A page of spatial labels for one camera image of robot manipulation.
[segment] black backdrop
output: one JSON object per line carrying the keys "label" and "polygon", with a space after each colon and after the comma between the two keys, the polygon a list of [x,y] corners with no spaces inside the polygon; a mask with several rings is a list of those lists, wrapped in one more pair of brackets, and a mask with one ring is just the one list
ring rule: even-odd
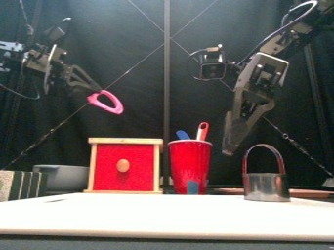
{"label": "black backdrop", "polygon": [[[213,144],[211,184],[241,183],[241,157],[245,149],[258,143],[271,144],[280,151],[292,186],[323,183],[324,172],[264,119],[259,120],[235,156],[220,153],[223,119],[231,109],[233,82],[201,83],[187,73],[189,53],[219,43],[228,61],[237,62],[278,29],[292,1],[169,0],[168,11],[163,0],[29,0],[24,4],[28,22],[34,27],[33,37],[28,40],[20,1],[0,0],[0,41],[40,42],[41,32],[62,18],[72,18],[69,33],[58,43],[68,51],[66,64],[76,64],[85,70],[99,85],[117,96],[125,110],[115,115],[87,105],[85,93],[74,93],[70,97],[45,96],[40,77],[25,75],[25,83],[20,84],[17,72],[1,72],[1,83],[8,87],[21,88],[25,95],[33,95],[34,83],[41,95],[37,101],[29,101],[0,90],[1,167],[9,165],[8,169],[30,170],[33,164],[88,166],[87,138],[165,137],[164,86],[169,82],[167,138],[175,140],[179,129],[193,137],[199,122],[208,122],[207,140]],[[171,40],[164,37],[165,27]],[[168,55],[164,42],[169,43]],[[266,118],[332,172],[332,33],[323,33],[312,42],[311,54],[319,97],[314,101],[306,55],[300,50],[290,58],[282,97]],[[319,119],[319,105],[324,123]],[[10,164],[61,122],[64,124],[46,140]],[[272,171],[276,167],[274,157],[264,150],[255,150],[250,166],[258,171]]]}

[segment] silver pail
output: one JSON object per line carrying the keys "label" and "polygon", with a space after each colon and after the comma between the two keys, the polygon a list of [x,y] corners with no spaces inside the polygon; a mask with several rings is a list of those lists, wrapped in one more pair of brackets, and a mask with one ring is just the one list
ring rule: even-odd
{"label": "silver pail", "polygon": [[[279,173],[247,173],[248,154],[255,147],[266,147],[276,156]],[[254,201],[290,201],[288,183],[283,158],[274,146],[259,144],[252,146],[243,159],[244,199]]]}

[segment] white table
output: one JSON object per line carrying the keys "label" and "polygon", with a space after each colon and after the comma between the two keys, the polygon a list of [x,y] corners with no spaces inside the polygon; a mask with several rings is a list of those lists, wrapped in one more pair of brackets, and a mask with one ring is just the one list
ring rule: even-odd
{"label": "white table", "polygon": [[0,235],[318,242],[334,249],[334,203],[296,198],[73,193],[2,202],[0,212]]}

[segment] blue object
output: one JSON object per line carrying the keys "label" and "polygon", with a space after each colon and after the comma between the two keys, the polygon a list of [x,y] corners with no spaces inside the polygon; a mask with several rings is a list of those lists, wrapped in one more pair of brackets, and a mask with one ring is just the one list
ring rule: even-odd
{"label": "blue object", "polygon": [[199,194],[199,184],[193,181],[187,183],[187,194]]}

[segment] vertical pole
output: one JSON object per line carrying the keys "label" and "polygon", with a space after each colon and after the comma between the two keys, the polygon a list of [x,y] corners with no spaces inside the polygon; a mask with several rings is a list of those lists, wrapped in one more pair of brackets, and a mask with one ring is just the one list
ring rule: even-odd
{"label": "vertical pole", "polygon": [[169,7],[169,0],[164,0],[163,186],[169,183]]}

